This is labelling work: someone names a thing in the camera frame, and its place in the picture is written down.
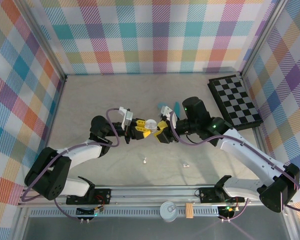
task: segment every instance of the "floor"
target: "floor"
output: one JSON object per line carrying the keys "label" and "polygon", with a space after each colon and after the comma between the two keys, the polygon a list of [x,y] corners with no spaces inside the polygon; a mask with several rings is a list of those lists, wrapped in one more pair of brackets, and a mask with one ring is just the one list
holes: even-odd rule
{"label": "floor", "polygon": [[[71,147],[89,137],[93,117],[105,115],[109,108],[130,108],[134,118],[159,121],[159,102],[173,108],[188,97],[203,100],[211,116],[221,113],[207,86],[208,79],[224,75],[208,74],[118,74],[73,75],[65,85],[49,140],[54,149]],[[180,118],[186,117],[181,109]],[[117,113],[113,122],[121,120]],[[251,129],[240,132],[256,145]],[[193,141],[200,139],[191,135]],[[111,149],[105,156],[86,161],[69,172],[70,178],[82,176],[96,185],[195,185],[215,184],[224,175],[255,179],[246,166],[211,144],[196,147],[181,143],[159,143],[154,136],[131,140]]]}

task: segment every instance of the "plaid wall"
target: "plaid wall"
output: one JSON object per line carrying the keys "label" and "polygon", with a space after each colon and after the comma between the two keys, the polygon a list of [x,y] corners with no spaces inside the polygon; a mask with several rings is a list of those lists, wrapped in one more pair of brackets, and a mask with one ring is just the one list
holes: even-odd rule
{"label": "plaid wall", "polygon": [[270,154],[300,168],[300,0],[289,1],[247,76]]}
{"label": "plaid wall", "polygon": [[27,0],[68,74],[238,71],[276,1]]}
{"label": "plaid wall", "polygon": [[12,0],[0,0],[0,240],[47,139],[62,83]]}

